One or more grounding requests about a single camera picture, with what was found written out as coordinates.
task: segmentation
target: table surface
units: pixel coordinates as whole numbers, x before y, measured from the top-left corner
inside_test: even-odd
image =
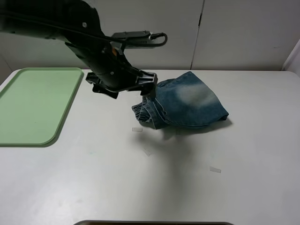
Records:
[[[161,81],[186,71],[154,72]],[[83,80],[56,143],[0,148],[0,224],[298,224],[300,78],[274,71],[193,72],[230,114],[198,133],[132,132],[141,127],[131,110],[141,101],[138,93],[114,100],[93,93]]]

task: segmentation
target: cable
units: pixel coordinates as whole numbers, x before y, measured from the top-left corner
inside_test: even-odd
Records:
[[[65,24],[60,23],[60,22],[49,21],[49,20],[44,19],[44,18],[29,16],[29,15],[23,15],[23,14],[16,13],[16,12],[9,12],[9,11],[6,11],[6,10],[5,11],[0,10],[0,15],[4,15],[4,16],[6,16],[8,18],[12,18],[12,19],[22,20],[22,21],[30,22],[30,23],[37,23],[37,24],[40,24],[40,25],[50,26],[50,27],[57,28],[57,29],[60,29],[60,30],[66,30],[66,31],[86,35],[86,36],[91,37],[91,38],[96,38],[96,39],[100,39],[100,40],[104,40],[104,41],[113,41],[113,42],[118,42],[118,43],[130,45],[130,46],[136,46],[136,47],[161,47],[161,46],[164,46],[168,41],[168,36],[165,33],[159,33],[159,34],[152,35],[152,39],[156,39],[158,37],[164,37],[165,40],[162,43],[158,43],[158,44],[139,44],[139,43],[135,43],[135,42],[131,42],[131,41],[120,40],[120,39],[114,38],[114,37],[100,36],[98,34],[91,33],[90,31],[86,32],[86,30],[80,30],[76,27],[68,26],[68,25],[65,25]]]

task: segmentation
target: blue denim fabric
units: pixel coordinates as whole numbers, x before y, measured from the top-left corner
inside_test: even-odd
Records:
[[[155,98],[143,96],[132,107],[138,121],[153,123],[155,129],[168,125],[200,129],[227,119],[215,93],[192,72],[158,83],[156,93]]]

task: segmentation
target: light green plastic tray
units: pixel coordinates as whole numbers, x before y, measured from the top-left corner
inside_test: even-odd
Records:
[[[52,141],[83,78],[79,68],[26,68],[0,92],[0,146]]]

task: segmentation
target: white wall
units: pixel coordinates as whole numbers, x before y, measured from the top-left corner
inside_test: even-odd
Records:
[[[203,0],[86,1],[98,10],[106,35],[167,33],[163,47],[126,50],[133,66],[190,69]],[[300,38],[299,9],[300,0],[206,0],[192,69],[280,70]],[[0,45],[12,70],[87,68],[63,42],[0,33]]]
[[[285,62],[284,70],[291,71],[300,77],[300,40]]]
[[[300,0],[206,0],[193,69],[280,70],[300,38]]]
[[[126,50],[133,66],[189,69],[202,0],[87,0],[99,14],[106,35],[149,30],[165,32],[168,43],[159,48]],[[3,56],[13,70],[25,67],[86,66],[63,42],[0,34]]]

